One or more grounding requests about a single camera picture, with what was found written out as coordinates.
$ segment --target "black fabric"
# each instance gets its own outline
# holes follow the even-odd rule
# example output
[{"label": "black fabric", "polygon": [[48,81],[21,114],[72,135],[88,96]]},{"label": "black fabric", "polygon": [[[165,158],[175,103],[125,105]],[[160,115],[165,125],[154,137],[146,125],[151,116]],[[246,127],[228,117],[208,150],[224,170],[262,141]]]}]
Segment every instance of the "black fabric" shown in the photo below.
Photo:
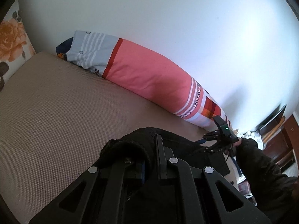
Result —
[{"label": "black fabric", "polygon": [[7,224],[20,224],[14,215],[11,213],[10,209],[4,202],[2,196],[0,195],[0,223]]},{"label": "black fabric", "polygon": [[198,143],[162,129],[140,128],[119,140],[110,140],[102,149],[96,164],[106,167],[120,157],[144,159],[146,164],[148,178],[142,188],[130,193],[130,199],[126,202],[124,223],[177,223],[175,187],[162,186],[157,180],[154,141],[156,134],[162,136],[163,145],[171,148],[174,156],[188,162],[190,166],[201,169],[212,166],[223,176],[229,173],[222,153],[211,155],[199,152],[203,147]]},{"label": "black fabric", "polygon": [[282,174],[280,168],[258,149],[253,139],[242,139],[236,159],[250,184],[257,207],[274,223],[299,221],[299,203],[291,197],[296,177]]},{"label": "black fabric", "polygon": [[186,161],[190,166],[201,169],[211,166],[222,176],[230,173],[222,153],[199,152],[198,150],[203,146],[169,131],[153,127],[140,128],[119,140],[110,140],[101,150],[101,157],[97,164],[106,167],[120,157],[140,158],[145,160],[147,173],[151,172],[155,162],[156,134],[162,136],[163,145],[171,148],[174,156]]}]

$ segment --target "white stripe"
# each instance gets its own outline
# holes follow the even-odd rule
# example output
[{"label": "white stripe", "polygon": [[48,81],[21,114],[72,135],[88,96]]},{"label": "white stripe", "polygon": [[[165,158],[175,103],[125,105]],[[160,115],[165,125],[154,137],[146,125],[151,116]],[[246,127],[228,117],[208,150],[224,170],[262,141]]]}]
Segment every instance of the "white stripe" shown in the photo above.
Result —
[{"label": "white stripe", "polygon": [[223,111],[222,108],[220,108],[220,117],[225,120],[225,112]]},{"label": "white stripe", "polygon": [[191,108],[193,107],[193,103],[194,103],[194,99],[195,99],[195,97],[196,97],[196,95],[197,95],[197,88],[198,88],[198,86],[197,86],[197,83],[196,83],[196,87],[195,87],[195,92],[194,92],[194,97],[193,97],[193,101],[191,101],[191,105],[189,106],[189,108],[185,111],[185,112],[183,112],[181,115],[184,115],[185,113],[187,113],[189,110],[191,110]]},{"label": "white stripe", "polygon": [[[86,37],[87,37],[87,34],[85,34],[85,36],[84,36],[84,39],[83,39],[83,42],[82,42],[80,51],[83,50],[83,46],[84,46],[84,42],[85,42],[85,40],[86,40]],[[75,61],[77,61],[77,58],[78,58],[78,56],[80,56],[80,55],[81,55],[81,54],[80,54],[79,51],[78,51],[78,53],[77,53],[77,55],[76,55],[76,57],[75,57]]]},{"label": "white stripe", "polygon": [[82,57],[81,57],[81,66],[84,68],[84,62],[85,62],[85,57],[86,57],[86,52],[87,52],[87,48],[89,48],[89,42],[90,42],[90,39],[92,38],[92,35],[94,33],[90,33],[89,36],[88,36],[88,40],[86,42],[86,46],[85,46],[85,50],[83,51],[83,54],[82,54]]},{"label": "white stripe", "polygon": [[83,52],[82,54],[80,54],[79,56],[78,56],[78,60],[77,60],[77,65],[79,65],[79,66],[81,66],[81,59],[82,59],[82,56],[83,56],[83,54],[84,54],[84,50],[85,50],[85,48],[86,48],[86,45],[87,45],[87,41],[86,41],[86,43],[85,43],[85,37],[84,37],[84,40],[83,40],[83,48],[81,48],[81,51]]},{"label": "white stripe", "polygon": [[93,49],[92,48],[92,42],[95,40],[95,37],[96,37],[96,35],[97,35],[97,33],[92,33],[92,35],[90,36],[90,38],[92,38],[92,40],[91,40],[91,42],[90,42],[90,44],[89,44],[89,46],[88,46],[88,50],[87,50],[87,52],[86,53],[84,53],[84,56],[83,56],[83,68],[84,69],[88,69],[88,67],[87,67],[87,59],[86,59],[86,57],[88,58],[89,57],[89,55],[90,55],[90,51]]},{"label": "white stripe", "polygon": [[93,44],[93,42],[95,41],[95,38],[96,38],[96,37],[99,37],[99,36],[101,36],[101,34],[100,34],[100,33],[96,33],[95,36],[93,37],[91,43],[90,43],[90,47],[89,47],[89,51],[90,51],[90,53],[88,54],[88,57],[87,57],[87,59],[86,59],[86,61],[85,61],[85,62],[86,62],[86,65],[88,64],[88,60],[89,60],[89,58],[90,58],[90,56],[91,56],[91,54],[92,54],[92,51],[94,50],[95,45],[96,45],[96,44]]},{"label": "white stripe", "polygon": [[188,122],[194,122],[193,120],[195,120],[196,118],[198,118],[201,114],[200,113],[196,113],[195,115],[193,115],[191,118],[186,119],[186,121]]},{"label": "white stripe", "polygon": [[91,33],[89,35],[89,38],[87,40],[87,44],[86,44],[86,52],[83,54],[83,63],[85,64],[86,63],[86,56],[88,54],[88,52],[91,50],[91,44],[92,44],[92,40],[91,38],[94,38],[96,33]]},{"label": "white stripe", "polygon": [[[95,46],[97,45],[97,43],[99,42],[99,39],[100,39],[101,35],[102,35],[102,34],[100,34],[99,37],[97,38],[97,40],[95,41],[95,45],[94,45],[94,47],[95,47]],[[89,67],[92,66],[92,62],[93,62],[93,60],[94,60],[96,54],[97,54],[97,50],[96,50],[96,48],[95,48],[95,52],[94,52],[94,54],[93,54],[93,56],[92,56],[92,58],[91,58],[91,60],[90,60],[90,62],[89,62]]]},{"label": "white stripe", "polygon": [[105,38],[105,34],[103,34],[103,37],[102,37],[102,39],[101,39],[101,41],[100,41],[100,44],[99,44],[99,46],[98,46],[98,49],[95,51],[95,53],[94,53],[94,55],[92,56],[92,59],[90,60],[90,63],[89,63],[89,66],[92,64],[92,62],[93,62],[93,60],[94,60],[94,58],[95,58],[95,55],[97,54],[97,51],[101,48],[101,45],[102,45],[102,43],[103,43],[103,41],[104,41],[104,38]]},{"label": "white stripe", "polygon": [[207,98],[209,99],[209,97],[208,97],[209,95],[204,89],[203,89],[203,93],[204,93],[204,95],[202,96],[202,101],[200,103],[200,106],[204,108]]},{"label": "white stripe", "polygon": [[187,100],[186,104],[179,111],[177,111],[177,112],[175,112],[173,114],[178,114],[179,112],[181,112],[188,105],[188,103],[190,101],[190,98],[191,98],[193,84],[194,84],[194,81],[195,81],[192,77],[191,77],[191,79],[192,79],[192,84],[191,84],[191,88],[190,88],[190,92],[189,92],[189,97],[188,97],[188,100]]},{"label": "white stripe", "polygon": [[198,87],[198,91],[200,92],[200,94],[202,94],[203,92],[200,91],[200,86],[197,86]]}]

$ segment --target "floral cushion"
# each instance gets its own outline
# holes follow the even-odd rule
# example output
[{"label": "floral cushion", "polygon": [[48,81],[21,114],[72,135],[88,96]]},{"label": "floral cushion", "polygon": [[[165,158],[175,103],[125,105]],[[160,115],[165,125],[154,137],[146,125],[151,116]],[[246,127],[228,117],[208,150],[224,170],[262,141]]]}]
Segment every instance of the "floral cushion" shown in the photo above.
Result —
[{"label": "floral cushion", "polygon": [[0,91],[35,50],[25,31],[16,0],[0,24]]}]

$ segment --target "beige mattress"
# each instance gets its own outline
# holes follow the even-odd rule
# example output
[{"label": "beige mattress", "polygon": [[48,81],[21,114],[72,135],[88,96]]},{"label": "beige mattress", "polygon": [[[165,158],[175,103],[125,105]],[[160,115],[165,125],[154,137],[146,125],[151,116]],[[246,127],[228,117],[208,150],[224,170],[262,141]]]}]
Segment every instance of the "beige mattress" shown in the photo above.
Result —
[{"label": "beige mattress", "polygon": [[29,220],[99,157],[104,144],[140,127],[190,140],[204,130],[48,53],[27,61],[0,93],[0,193]]}]

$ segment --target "striped pillowcase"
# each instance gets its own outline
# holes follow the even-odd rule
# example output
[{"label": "striped pillowcase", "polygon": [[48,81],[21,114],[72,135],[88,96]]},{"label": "striped pillowcase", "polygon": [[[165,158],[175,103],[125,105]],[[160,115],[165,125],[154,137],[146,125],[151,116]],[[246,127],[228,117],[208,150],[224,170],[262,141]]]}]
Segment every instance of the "striped pillowcase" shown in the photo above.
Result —
[{"label": "striped pillowcase", "polygon": [[206,130],[213,116],[230,121],[210,94],[163,55],[102,33],[76,31],[67,61],[112,81]]}]

